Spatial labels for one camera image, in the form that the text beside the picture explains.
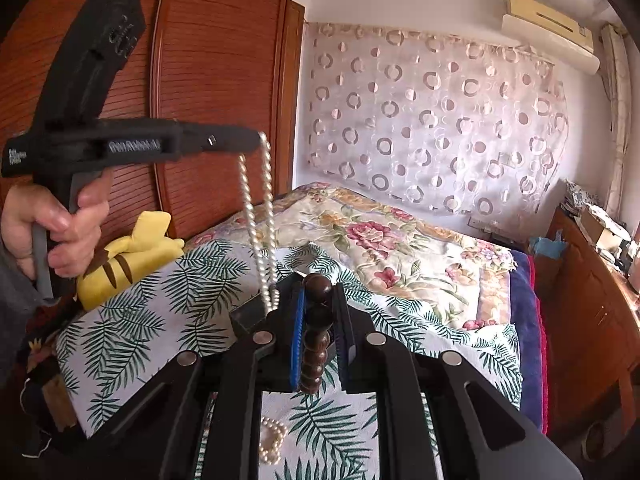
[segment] air conditioner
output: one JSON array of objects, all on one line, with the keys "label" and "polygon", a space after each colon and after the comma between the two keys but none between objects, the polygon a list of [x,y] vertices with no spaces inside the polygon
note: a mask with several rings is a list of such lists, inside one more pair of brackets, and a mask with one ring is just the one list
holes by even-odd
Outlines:
[{"label": "air conditioner", "polygon": [[525,41],[568,65],[594,75],[600,60],[593,55],[593,35],[588,28],[535,0],[508,0],[502,32]]}]

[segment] gray sleeve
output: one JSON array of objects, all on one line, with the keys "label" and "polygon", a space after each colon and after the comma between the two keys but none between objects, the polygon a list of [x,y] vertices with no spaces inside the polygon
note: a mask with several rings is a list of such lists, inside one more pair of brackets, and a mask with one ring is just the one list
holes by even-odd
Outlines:
[{"label": "gray sleeve", "polygon": [[18,269],[0,240],[0,386],[14,366],[28,320],[43,304],[30,279]]}]

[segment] wooden desk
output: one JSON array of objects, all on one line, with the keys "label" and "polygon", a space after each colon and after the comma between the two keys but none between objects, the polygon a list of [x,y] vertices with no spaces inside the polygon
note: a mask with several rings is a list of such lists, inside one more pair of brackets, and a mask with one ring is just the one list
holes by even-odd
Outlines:
[{"label": "wooden desk", "polygon": [[550,434],[580,431],[599,417],[603,399],[613,397],[622,406],[626,431],[640,416],[632,389],[640,384],[639,296],[560,209],[547,237],[558,230],[568,247],[553,292],[542,303]]}]

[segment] human hand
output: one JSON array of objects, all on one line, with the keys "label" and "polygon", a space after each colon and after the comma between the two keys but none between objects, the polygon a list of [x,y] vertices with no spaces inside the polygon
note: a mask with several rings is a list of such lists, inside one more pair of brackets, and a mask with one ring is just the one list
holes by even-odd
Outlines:
[{"label": "human hand", "polygon": [[112,179],[113,171],[104,170],[84,186],[78,194],[78,211],[73,215],[45,187],[17,184],[9,190],[2,208],[0,234],[26,276],[36,278],[31,240],[34,222],[50,231],[53,241],[60,242],[47,256],[49,267],[58,276],[74,278],[85,272],[102,235],[100,224],[109,213]]}]

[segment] curtain with circle pattern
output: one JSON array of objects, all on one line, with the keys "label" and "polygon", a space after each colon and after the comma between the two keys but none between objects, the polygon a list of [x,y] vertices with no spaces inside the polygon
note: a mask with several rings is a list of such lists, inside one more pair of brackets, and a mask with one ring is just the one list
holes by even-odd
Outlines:
[{"label": "curtain with circle pattern", "polygon": [[562,82],[524,50],[311,23],[306,155],[330,180],[527,235],[562,155]]}]

